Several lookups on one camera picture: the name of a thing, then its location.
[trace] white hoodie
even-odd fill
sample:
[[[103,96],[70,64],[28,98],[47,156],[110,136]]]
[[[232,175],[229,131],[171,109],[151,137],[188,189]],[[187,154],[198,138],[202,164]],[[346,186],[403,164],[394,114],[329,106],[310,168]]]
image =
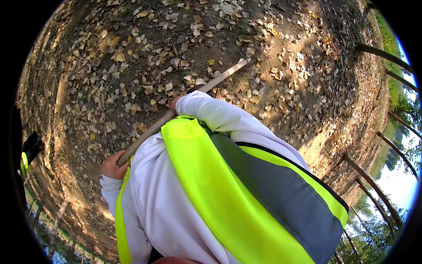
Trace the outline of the white hoodie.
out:
[[[196,117],[234,142],[249,142],[282,154],[309,171],[292,146],[277,138],[246,111],[195,91],[177,101],[178,115]],[[123,180],[103,175],[101,193],[114,216]],[[240,263],[209,230],[187,196],[168,156],[161,133],[136,151],[122,195],[123,219],[132,261],[147,263],[152,246],[163,256],[204,264]]]

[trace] wooden handle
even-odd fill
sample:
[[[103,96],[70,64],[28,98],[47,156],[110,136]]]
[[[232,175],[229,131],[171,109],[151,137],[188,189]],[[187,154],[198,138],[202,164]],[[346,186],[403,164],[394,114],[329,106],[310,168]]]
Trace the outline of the wooden handle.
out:
[[[242,60],[238,64],[234,65],[227,71],[223,72],[216,78],[212,79],[209,83],[205,84],[201,88],[198,89],[198,91],[207,93],[209,90],[214,88],[217,84],[224,81],[227,77],[238,71],[240,68],[245,66],[248,62],[246,60]],[[160,118],[157,122],[155,122],[150,128],[148,128],[145,133],[143,133],[128,149],[120,156],[119,160],[117,161],[117,165],[121,167],[123,164],[126,163],[126,161],[130,160],[130,157],[135,154],[136,150],[138,150],[139,146],[147,140],[150,136],[156,134],[163,125],[165,125],[168,121],[172,120],[176,117],[176,113],[168,109],[165,113],[165,115]]]

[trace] white sleeve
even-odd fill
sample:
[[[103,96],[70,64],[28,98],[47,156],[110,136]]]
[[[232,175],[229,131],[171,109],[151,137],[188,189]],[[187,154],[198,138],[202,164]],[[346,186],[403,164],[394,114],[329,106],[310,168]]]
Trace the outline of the white sleeve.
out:
[[[113,179],[103,174],[103,178],[100,179],[101,194],[105,201],[108,203],[108,210],[115,216],[116,214],[116,200],[119,196],[120,188],[122,187],[123,180]]]
[[[248,142],[271,149],[309,171],[295,148],[276,137],[258,119],[241,108],[194,91],[177,101],[176,111],[178,115],[193,116],[204,121],[213,132],[228,133],[234,142]]]

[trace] sky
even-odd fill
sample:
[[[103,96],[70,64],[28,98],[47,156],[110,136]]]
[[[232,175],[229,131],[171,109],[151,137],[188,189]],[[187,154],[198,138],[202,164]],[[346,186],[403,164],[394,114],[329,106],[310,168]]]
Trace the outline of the sky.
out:
[[[399,41],[398,44],[400,52],[405,55],[403,47],[401,46]],[[402,58],[402,60],[406,63],[409,63],[406,55]],[[408,76],[404,74],[403,78],[416,86],[416,82],[413,75]],[[408,93],[407,95],[412,100],[415,100],[416,98],[415,93]],[[414,139],[414,142],[413,144],[410,144],[410,141],[412,139]],[[415,146],[418,142],[419,138],[411,131],[410,136],[408,138],[404,136],[402,140],[402,144],[406,148]],[[381,178],[376,182],[386,194],[390,195],[391,202],[396,204],[399,208],[410,209],[417,190],[417,181],[410,170],[407,173],[404,172],[404,162],[401,159],[400,162],[401,166],[399,166],[398,164],[395,170],[393,171],[390,171],[387,166],[384,166],[381,170]],[[374,195],[374,197],[378,197],[374,190],[371,190],[370,192],[372,195]],[[378,218],[382,219],[381,214],[378,212],[378,210],[373,209],[373,212],[378,215]]]

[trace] leaf-covered ground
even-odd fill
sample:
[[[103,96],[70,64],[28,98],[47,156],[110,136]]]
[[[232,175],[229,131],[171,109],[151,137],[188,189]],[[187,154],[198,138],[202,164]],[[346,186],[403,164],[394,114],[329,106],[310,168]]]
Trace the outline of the leaf-covered ground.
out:
[[[386,124],[382,62],[355,54],[382,46],[364,2],[76,1],[56,10],[34,43],[18,106],[44,151],[28,187],[63,228],[117,259],[114,219],[102,199],[100,164],[158,120],[172,98],[249,61],[213,89],[297,148],[312,172],[347,196],[355,177],[348,152],[371,166]]]

